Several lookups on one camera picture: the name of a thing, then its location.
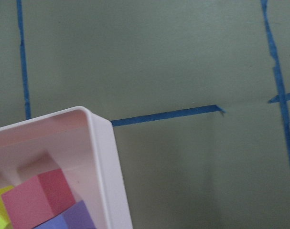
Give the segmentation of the red foam block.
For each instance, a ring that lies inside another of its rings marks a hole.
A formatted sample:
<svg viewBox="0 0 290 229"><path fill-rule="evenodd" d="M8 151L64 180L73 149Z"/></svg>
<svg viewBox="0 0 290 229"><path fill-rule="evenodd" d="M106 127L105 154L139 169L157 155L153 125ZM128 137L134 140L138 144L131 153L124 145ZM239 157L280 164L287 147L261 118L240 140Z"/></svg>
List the red foam block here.
<svg viewBox="0 0 290 229"><path fill-rule="evenodd" d="M61 169L35 175L1 198L14 229L33 229L76 203Z"/></svg>

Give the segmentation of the pink plastic bin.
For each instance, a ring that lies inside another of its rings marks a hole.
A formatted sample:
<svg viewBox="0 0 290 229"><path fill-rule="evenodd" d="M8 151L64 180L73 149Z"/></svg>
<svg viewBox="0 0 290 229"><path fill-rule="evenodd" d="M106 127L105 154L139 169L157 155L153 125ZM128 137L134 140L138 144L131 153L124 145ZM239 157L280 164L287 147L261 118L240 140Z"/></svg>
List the pink plastic bin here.
<svg viewBox="0 0 290 229"><path fill-rule="evenodd" d="M0 188L55 169L98 229L133 227L109 120L76 106L0 127Z"/></svg>

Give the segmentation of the purple foam block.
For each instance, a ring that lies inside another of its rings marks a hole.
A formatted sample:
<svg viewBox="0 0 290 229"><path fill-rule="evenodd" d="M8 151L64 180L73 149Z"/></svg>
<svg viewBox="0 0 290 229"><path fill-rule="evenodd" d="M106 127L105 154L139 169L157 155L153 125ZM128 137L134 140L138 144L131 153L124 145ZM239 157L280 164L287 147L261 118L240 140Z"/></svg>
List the purple foam block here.
<svg viewBox="0 0 290 229"><path fill-rule="evenodd" d="M96 229L96 226L82 200L35 229Z"/></svg>

